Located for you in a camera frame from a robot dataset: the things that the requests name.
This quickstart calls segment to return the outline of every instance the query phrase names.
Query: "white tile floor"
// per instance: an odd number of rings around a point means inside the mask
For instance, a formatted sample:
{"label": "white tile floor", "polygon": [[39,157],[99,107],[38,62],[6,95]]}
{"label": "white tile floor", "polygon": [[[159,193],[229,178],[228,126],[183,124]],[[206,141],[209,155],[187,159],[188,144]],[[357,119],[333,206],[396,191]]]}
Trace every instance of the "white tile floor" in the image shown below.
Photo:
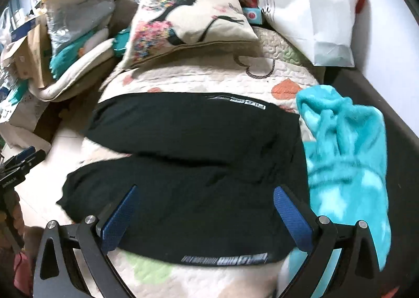
{"label": "white tile floor", "polygon": [[[50,220],[57,220],[60,225],[71,223],[56,202],[62,196],[67,174],[75,170],[80,161],[82,131],[97,100],[95,91],[74,98],[55,134],[46,160],[31,170],[25,182],[16,186],[27,226],[45,227]],[[7,160],[20,151],[20,148],[6,146],[2,154]]]}

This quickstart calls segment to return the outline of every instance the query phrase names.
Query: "green patch on quilt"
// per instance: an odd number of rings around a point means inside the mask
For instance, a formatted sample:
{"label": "green patch on quilt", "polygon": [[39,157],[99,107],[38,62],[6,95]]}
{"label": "green patch on quilt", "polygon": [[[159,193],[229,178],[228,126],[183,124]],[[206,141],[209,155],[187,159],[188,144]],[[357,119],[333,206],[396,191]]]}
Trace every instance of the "green patch on quilt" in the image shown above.
{"label": "green patch on quilt", "polygon": [[161,284],[169,278],[172,265],[157,260],[144,258],[137,254],[125,252],[126,259],[133,267],[134,277],[144,284]]}

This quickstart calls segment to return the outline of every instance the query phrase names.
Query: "silhouette of woman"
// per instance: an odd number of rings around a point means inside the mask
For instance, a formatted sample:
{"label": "silhouette of woman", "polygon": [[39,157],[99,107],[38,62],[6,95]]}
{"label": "silhouette of woman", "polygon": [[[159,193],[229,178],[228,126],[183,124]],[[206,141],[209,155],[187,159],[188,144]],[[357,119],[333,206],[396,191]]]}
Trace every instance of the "silhouette of woman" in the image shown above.
{"label": "silhouette of woman", "polygon": [[[153,50],[158,50],[164,46],[178,46],[186,44],[175,33],[172,23],[166,18],[174,9],[180,6],[192,6],[196,0],[153,0],[148,5],[143,5],[142,9],[149,11],[164,12],[152,21],[139,21],[135,27],[134,50],[135,59],[140,60],[152,54]],[[210,27],[219,19],[244,24],[242,19],[234,19],[229,16],[213,16],[212,21],[207,25],[204,32],[197,40],[203,42]]]}

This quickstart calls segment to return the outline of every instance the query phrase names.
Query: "pillow with floral woman print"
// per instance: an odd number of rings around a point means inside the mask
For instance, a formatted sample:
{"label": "pillow with floral woman print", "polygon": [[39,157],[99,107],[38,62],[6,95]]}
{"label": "pillow with floral woman print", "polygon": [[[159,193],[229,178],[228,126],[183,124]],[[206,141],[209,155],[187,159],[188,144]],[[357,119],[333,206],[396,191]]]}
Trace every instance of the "pillow with floral woman print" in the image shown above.
{"label": "pillow with floral woman print", "polygon": [[238,0],[141,0],[120,67],[180,48],[257,40]]}

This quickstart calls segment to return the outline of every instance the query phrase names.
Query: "black pants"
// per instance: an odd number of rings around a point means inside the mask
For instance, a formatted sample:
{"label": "black pants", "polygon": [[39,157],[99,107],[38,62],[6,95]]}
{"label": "black pants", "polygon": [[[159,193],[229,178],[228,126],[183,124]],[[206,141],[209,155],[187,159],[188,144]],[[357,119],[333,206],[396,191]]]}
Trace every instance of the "black pants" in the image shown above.
{"label": "black pants", "polygon": [[58,203],[80,221],[137,185],[123,249],[166,262],[234,265],[217,258],[259,254],[247,263],[274,262],[295,246],[273,191],[286,184],[309,202],[298,115],[230,94],[127,94],[97,106],[86,136],[132,155],[69,174]]}

